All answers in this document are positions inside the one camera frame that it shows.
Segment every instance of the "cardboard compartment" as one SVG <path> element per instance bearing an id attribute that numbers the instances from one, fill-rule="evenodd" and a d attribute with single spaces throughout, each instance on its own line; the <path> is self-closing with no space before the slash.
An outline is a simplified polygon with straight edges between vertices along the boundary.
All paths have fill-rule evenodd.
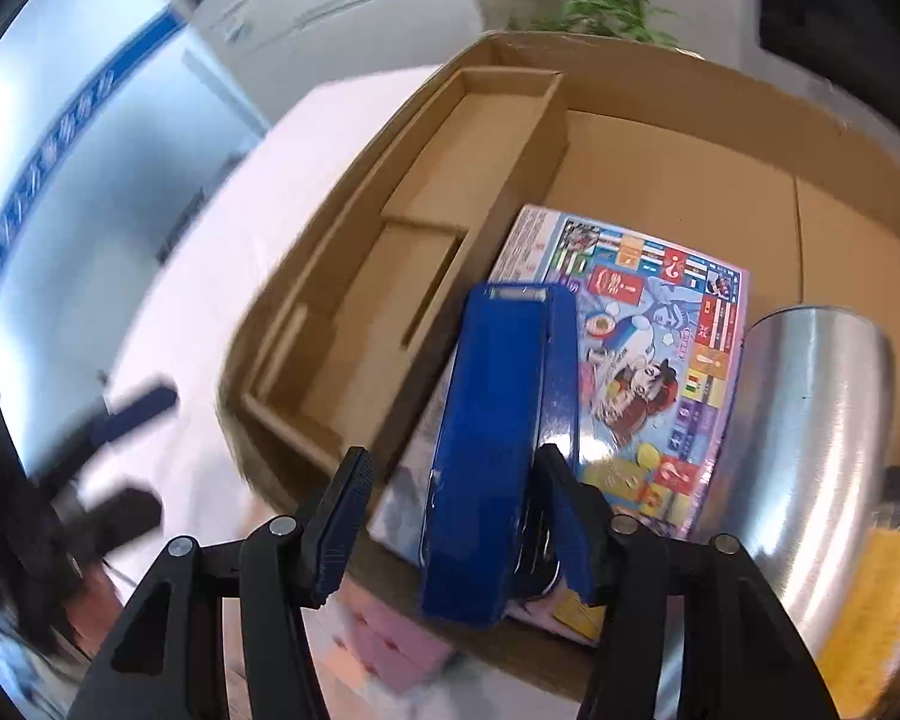
<path id="1" fill-rule="evenodd" d="M 271 505 L 293 509 L 350 443 L 370 447 L 386 479 L 467 289 L 525 203 L 746 268 L 749 324 L 804 301 L 873 319 L 895 350 L 888 461 L 900 463 L 896 162 L 823 110 L 678 52 L 501 33 L 448 63 L 367 146 L 234 338 L 221 422 Z M 418 570 L 365 533 L 348 571 L 418 617 Z M 483 632 L 422 622 L 489 664 L 583 696 L 586 647 L 512 620 Z"/>
<path id="2" fill-rule="evenodd" d="M 467 287 L 525 192 L 549 184 L 565 115 L 559 74 L 452 74 L 320 241 L 261 348 L 245 408 L 327 474 L 346 447 L 365 445 L 385 476 L 413 423 L 394 403 L 436 375 L 432 350 L 447 351 Z M 424 346 L 433 370 L 421 377 Z"/>

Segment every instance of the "cartoon illustration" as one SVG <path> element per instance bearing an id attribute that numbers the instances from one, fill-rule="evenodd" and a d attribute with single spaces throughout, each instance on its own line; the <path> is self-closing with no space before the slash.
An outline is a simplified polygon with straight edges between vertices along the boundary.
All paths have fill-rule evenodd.
<path id="1" fill-rule="evenodd" d="M 616 386 L 607 388 L 607 399 L 595 404 L 594 415 L 623 447 L 651 416 L 677 400 L 677 372 L 664 359 L 625 368 L 614 382 Z"/>
<path id="2" fill-rule="evenodd" d="M 653 302 L 646 308 L 641 301 L 641 313 L 653 324 L 666 327 L 674 333 L 683 328 L 696 329 L 700 321 L 701 295 L 696 290 L 675 287 L 663 279 L 650 276 L 645 285 Z"/>
<path id="3" fill-rule="evenodd" d="M 682 527 L 718 440 L 712 434 L 740 335 L 736 312 L 745 309 L 727 320 L 717 301 L 745 299 L 746 276 L 583 218 L 564 218 L 548 236 L 555 246 L 545 278 L 571 285 L 577 302 L 578 475 L 614 507 L 655 519 L 663 531 Z M 698 338 L 698 327 L 712 329 L 717 318 L 719 331 Z"/>
<path id="4" fill-rule="evenodd" d="M 616 326 L 616 319 L 604 312 L 593 314 L 586 318 L 586 322 L 583 322 L 583 329 L 592 338 L 606 338 Z"/>
<path id="5" fill-rule="evenodd" d="M 584 224 L 567 224 L 566 231 L 566 247 L 567 251 L 582 251 L 587 254 L 593 253 L 593 248 L 597 245 L 600 236 L 600 230 Z"/>
<path id="6" fill-rule="evenodd" d="M 711 295 L 717 295 L 717 298 L 730 300 L 730 281 L 727 276 L 711 274 L 711 278 L 706 281 L 706 290 Z"/>
<path id="7" fill-rule="evenodd" d="M 653 360 L 653 327 L 643 316 L 627 317 L 617 322 L 602 339 L 599 348 L 587 353 L 594 367 L 595 398 L 605 400 L 607 386 L 622 370 L 643 367 Z"/>

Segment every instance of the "wall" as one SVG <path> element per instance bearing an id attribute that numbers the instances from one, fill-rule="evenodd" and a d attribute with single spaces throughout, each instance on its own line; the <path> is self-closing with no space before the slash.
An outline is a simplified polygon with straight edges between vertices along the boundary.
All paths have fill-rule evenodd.
<path id="1" fill-rule="evenodd" d="M 65 101 L 168 1 L 28 3 L 0 43 L 0 206 Z M 0 280 L 0 388 L 28 469 L 100 402 L 183 207 L 263 131 L 228 79 L 208 85 L 220 72 L 178 33 L 103 103 L 26 217 Z"/>

